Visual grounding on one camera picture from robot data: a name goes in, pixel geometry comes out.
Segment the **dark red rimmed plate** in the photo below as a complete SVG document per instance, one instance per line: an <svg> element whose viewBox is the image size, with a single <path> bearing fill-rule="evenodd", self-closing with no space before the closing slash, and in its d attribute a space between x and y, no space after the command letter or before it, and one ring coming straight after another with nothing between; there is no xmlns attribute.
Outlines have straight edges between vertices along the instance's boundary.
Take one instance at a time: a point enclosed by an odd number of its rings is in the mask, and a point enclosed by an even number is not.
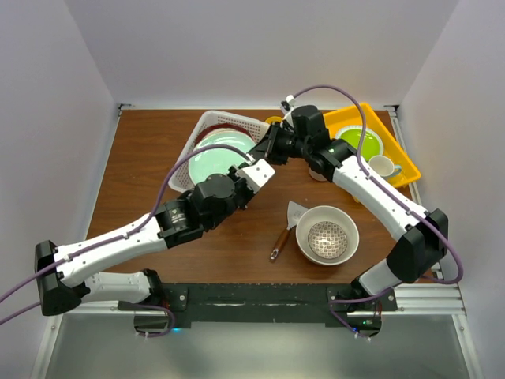
<svg viewBox="0 0 505 379"><path fill-rule="evenodd" d="M240 126L222 123L208 127L200 132L195 140L194 148L203 148L208 145L225 144L243 152L247 152L255 145L250 134Z"/></svg>

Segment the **mint green flower plate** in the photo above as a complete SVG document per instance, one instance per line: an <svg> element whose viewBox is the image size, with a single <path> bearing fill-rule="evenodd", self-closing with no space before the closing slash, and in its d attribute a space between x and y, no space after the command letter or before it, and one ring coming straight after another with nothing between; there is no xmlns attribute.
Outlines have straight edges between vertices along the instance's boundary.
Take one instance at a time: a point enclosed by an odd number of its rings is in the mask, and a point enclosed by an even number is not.
<svg viewBox="0 0 505 379"><path fill-rule="evenodd" d="M226 144L247 153L256 142L246 133L223 128L210 132L195 146L195 150L215 144ZM196 185L212 174L227 174L230 167L244 162L242 156L231 150L209 149L189 160L189 177L193 185Z"/></svg>

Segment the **white perforated plastic basket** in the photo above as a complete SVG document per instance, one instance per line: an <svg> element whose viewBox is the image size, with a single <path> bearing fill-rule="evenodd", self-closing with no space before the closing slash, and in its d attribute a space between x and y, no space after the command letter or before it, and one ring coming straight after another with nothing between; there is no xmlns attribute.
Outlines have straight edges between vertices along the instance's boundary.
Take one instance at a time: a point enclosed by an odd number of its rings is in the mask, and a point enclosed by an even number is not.
<svg viewBox="0 0 505 379"><path fill-rule="evenodd" d="M181 150L177 162L194 149L195 140L200 132L210 126L229 123L234 126L244 128L253 140L258 143L269 128L269 124L256 120L254 118L245 117L239 114L232 114L225 111L205 111L194 126L193 131L189 135L184 148ZM188 162L184 163L170 178L168 186L179 193L184 193L194 187L189 177Z"/></svg>

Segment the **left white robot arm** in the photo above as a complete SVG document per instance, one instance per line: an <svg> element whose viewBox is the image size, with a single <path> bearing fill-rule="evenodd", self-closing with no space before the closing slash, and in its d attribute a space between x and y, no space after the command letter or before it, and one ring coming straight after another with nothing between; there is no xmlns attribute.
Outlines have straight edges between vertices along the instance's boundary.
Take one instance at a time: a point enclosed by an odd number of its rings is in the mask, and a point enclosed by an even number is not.
<svg viewBox="0 0 505 379"><path fill-rule="evenodd" d="M163 302L161 282L152 270L112 274L110 267L143 254L201 238L236 210L244 209L274 175L265 160L228 174L213 174L178 198L155 205L131 224L98 237L57 246L35 247L36 283L44 316L55 316L83 302L117 299L154 310Z"/></svg>

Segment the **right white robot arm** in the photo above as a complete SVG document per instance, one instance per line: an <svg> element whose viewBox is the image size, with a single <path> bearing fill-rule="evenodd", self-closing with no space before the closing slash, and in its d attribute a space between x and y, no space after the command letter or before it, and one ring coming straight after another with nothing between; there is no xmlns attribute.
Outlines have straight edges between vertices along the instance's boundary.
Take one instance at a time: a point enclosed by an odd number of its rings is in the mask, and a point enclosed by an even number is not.
<svg viewBox="0 0 505 379"><path fill-rule="evenodd" d="M282 122L272 123L249 154L278 165L290 158L303 159L356 197L395 240L387 257L360 274L337 303L370 310L393 287L420 279L451 249L447 216L413 203L373 172L357 149L330 136L322 112L314 106L295 107Z"/></svg>

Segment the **yellow mug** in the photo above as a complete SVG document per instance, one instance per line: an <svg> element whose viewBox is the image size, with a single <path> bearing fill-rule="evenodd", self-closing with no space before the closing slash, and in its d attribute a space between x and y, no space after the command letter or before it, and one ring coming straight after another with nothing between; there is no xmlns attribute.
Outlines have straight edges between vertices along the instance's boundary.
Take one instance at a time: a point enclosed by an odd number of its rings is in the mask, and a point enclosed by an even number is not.
<svg viewBox="0 0 505 379"><path fill-rule="evenodd" d="M282 121L282 117L280 116L271 116L271 117L268 117L265 122L267 124L272 124L274 122L281 122Z"/></svg>

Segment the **pink mug purple interior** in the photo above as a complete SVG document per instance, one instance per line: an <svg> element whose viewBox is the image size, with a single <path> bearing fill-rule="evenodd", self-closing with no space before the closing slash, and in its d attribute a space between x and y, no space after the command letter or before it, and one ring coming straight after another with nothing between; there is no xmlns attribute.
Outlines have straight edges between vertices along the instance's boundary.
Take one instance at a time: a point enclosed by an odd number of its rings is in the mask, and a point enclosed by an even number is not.
<svg viewBox="0 0 505 379"><path fill-rule="evenodd" d="M309 170L309 175L315 181L318 181L318 182L326 182L327 181L327 179L322 174L319 174L312 169Z"/></svg>

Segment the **yellow plastic tray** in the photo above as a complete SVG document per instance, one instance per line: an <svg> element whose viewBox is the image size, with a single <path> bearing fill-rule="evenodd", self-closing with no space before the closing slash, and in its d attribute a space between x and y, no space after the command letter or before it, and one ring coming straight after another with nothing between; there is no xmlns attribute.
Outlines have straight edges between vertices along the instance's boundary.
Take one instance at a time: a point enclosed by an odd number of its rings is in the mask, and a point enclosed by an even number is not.
<svg viewBox="0 0 505 379"><path fill-rule="evenodd" d="M399 120L392 107L383 110L373 110L368 103L361 103L365 113L367 128L376 132L384 146L384 155L395 164L402 166L402 173L389 183L417 204L421 204L416 181L421 173L406 151L406 144L400 130ZM343 127L362 126L362 119L358 109L351 105L336 111L323 111L326 127L332 137Z"/></svg>

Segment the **white bowl patterned inside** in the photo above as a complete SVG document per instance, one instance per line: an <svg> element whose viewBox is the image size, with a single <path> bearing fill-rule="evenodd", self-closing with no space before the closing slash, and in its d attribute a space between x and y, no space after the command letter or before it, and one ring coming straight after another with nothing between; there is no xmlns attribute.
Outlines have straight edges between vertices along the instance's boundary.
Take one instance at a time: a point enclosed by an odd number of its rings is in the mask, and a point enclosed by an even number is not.
<svg viewBox="0 0 505 379"><path fill-rule="evenodd" d="M325 205L311 208L301 216L296 240L301 253L312 263L336 266L357 252L360 235L347 213Z"/></svg>

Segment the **green plate white rim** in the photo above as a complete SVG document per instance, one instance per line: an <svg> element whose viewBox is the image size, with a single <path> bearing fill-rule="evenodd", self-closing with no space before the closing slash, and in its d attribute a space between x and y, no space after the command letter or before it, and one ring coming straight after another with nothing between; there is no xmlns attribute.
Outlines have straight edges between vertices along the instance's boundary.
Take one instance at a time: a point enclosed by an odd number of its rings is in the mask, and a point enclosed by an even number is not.
<svg viewBox="0 0 505 379"><path fill-rule="evenodd" d="M343 139L353 148L357 149L358 144L361 140L362 126L352 125L341 128L336 134L335 139ZM361 147L361 155L366 160L369 161L374 156L381 156L384 153L384 146L379 135L370 130L369 128L365 131L365 139Z"/></svg>

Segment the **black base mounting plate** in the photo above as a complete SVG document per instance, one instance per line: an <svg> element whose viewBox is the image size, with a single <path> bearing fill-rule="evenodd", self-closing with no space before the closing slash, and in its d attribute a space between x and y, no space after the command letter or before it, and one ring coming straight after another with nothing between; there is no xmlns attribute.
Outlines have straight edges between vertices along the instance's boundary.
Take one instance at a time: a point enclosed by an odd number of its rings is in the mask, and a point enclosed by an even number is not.
<svg viewBox="0 0 505 379"><path fill-rule="evenodd" d="M398 309L392 289L369 299L336 283L164 283L163 291L160 305L174 315L175 329L197 322L323 324L373 337L381 316Z"/></svg>

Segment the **light blue mug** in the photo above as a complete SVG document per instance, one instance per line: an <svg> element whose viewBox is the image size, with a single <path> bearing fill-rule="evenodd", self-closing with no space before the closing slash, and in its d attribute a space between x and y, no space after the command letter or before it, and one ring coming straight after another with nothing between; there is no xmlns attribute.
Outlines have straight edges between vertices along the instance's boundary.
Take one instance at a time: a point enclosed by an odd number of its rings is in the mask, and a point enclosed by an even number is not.
<svg viewBox="0 0 505 379"><path fill-rule="evenodd" d="M370 168L383 180L390 182L402 173L402 166L395 164L384 155L373 156L369 161Z"/></svg>

